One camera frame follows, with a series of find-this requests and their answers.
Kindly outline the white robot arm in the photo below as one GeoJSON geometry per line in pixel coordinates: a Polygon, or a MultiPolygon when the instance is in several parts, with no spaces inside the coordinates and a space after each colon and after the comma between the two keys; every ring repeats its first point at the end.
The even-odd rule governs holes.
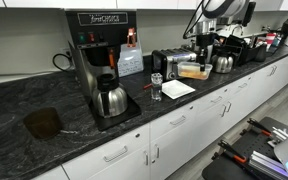
{"type": "Polygon", "coordinates": [[[247,0],[201,0],[197,7],[200,15],[196,19],[196,46],[202,72],[206,69],[208,47],[214,42],[217,19],[235,16],[246,4],[247,0]]]}

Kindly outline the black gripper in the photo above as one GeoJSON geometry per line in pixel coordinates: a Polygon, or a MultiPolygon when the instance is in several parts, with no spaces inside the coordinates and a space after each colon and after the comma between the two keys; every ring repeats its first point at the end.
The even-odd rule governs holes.
{"type": "Polygon", "coordinates": [[[212,46],[214,42],[213,33],[198,34],[196,36],[196,46],[198,47],[200,72],[205,71],[206,62],[205,57],[208,56],[209,46],[212,46]]]}

